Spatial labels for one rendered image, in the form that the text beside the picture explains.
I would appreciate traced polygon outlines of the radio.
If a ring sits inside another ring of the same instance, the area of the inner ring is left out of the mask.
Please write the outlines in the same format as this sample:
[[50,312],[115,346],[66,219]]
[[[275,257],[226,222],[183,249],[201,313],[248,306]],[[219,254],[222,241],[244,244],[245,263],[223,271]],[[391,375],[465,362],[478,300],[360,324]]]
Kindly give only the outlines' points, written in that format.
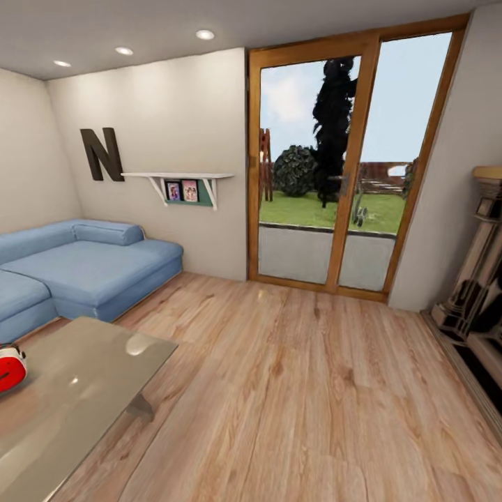
[[26,354],[19,347],[0,348],[0,393],[16,386],[26,377]]

